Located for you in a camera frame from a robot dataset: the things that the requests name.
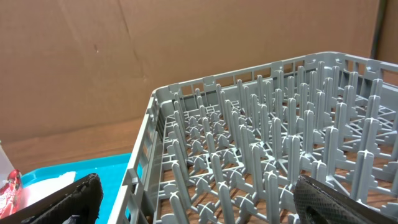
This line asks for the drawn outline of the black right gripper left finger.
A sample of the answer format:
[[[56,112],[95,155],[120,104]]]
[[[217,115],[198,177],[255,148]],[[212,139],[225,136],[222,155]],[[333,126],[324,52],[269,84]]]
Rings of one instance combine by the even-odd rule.
[[[10,224],[94,224],[99,218],[103,188],[96,173],[88,174],[22,210],[2,218]]]

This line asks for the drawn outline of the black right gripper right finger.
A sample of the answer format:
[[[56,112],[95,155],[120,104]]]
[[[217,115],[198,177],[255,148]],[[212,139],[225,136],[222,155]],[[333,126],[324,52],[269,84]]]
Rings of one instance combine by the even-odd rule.
[[[307,175],[298,177],[294,204],[304,224],[397,224]]]

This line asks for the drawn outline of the white tissue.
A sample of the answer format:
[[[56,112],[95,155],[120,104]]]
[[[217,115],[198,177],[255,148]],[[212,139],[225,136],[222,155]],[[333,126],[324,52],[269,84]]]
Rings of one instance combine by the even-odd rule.
[[[76,172],[66,172],[59,177],[41,180],[30,184],[22,189],[20,210],[26,208],[39,200],[53,194],[54,192],[72,184],[75,181]]]

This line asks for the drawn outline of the red snack wrapper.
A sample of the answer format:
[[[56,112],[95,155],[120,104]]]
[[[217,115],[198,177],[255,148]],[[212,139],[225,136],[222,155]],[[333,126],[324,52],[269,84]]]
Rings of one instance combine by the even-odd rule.
[[[19,209],[23,189],[21,172],[17,169],[12,170],[4,183],[1,187],[1,219]]]

